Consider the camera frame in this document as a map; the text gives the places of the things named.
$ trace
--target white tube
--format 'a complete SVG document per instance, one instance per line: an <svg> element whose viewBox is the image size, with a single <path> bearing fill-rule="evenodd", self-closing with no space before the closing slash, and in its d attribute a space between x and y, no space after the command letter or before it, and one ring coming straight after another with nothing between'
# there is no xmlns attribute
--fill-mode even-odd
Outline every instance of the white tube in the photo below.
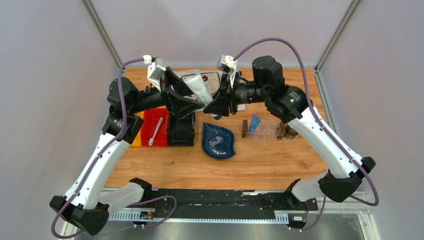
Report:
<svg viewBox="0 0 424 240"><path fill-rule="evenodd" d="M205 82L203 81L202 75L200 73L187 77L183 80L187 87L196 95L198 100L204 103L205 107L214 100L212 94L208 92Z"/></svg>

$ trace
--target red tray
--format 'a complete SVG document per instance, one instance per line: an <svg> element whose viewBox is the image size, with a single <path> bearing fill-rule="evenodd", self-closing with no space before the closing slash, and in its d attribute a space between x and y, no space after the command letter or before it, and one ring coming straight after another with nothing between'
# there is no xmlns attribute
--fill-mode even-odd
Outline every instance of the red tray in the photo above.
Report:
<svg viewBox="0 0 424 240"><path fill-rule="evenodd" d="M153 146L168 146L168 117L169 113L166 108L153 108L144 111L143 126L141 127L141 145L149 147L149 140L155 133L156 126L159 119L163 118L162 124L157 130L156 137L154 138Z"/></svg>

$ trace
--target blue leaf-shaped dish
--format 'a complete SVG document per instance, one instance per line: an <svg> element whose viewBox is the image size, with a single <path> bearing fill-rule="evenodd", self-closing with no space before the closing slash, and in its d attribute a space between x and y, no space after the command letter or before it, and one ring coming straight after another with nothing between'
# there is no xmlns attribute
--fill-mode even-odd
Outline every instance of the blue leaf-shaped dish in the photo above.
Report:
<svg viewBox="0 0 424 240"><path fill-rule="evenodd" d="M224 160L236 154L234 151L234 134L227 128L207 122L203 123L201 147L211 158Z"/></svg>

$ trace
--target white panel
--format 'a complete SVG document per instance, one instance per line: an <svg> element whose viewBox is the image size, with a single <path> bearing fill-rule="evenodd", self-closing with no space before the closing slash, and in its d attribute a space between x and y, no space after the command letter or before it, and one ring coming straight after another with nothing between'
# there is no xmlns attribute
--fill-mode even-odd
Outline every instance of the white panel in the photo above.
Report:
<svg viewBox="0 0 424 240"><path fill-rule="evenodd" d="M423 11L422 0L364 0L322 70L339 135L376 161L384 240L424 239Z"/></svg>
<svg viewBox="0 0 424 240"><path fill-rule="evenodd" d="M305 65L315 65L351 0L92 0L123 61L143 54L164 63L215 66L219 57L238 54L252 42L280 37L299 51ZM297 66L282 43L262 43L239 66L272 55Z"/></svg>
<svg viewBox="0 0 424 240"><path fill-rule="evenodd" d="M53 239L49 202L97 144L117 69L78 0L1 1L0 56L0 238Z"/></svg>

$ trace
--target white spoon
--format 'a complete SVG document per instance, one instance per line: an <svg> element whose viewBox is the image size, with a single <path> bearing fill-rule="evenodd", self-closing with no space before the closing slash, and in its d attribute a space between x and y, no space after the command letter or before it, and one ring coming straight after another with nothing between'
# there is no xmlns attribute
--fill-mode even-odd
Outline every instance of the white spoon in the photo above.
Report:
<svg viewBox="0 0 424 240"><path fill-rule="evenodd" d="M160 117L159 118L159 121L157 122L156 129L154 130L153 136L148 141L148 145L149 146L152 146L153 145L153 141L155 140L156 134L158 133L159 127L161 126L163 120L164 120L163 117Z"/></svg>

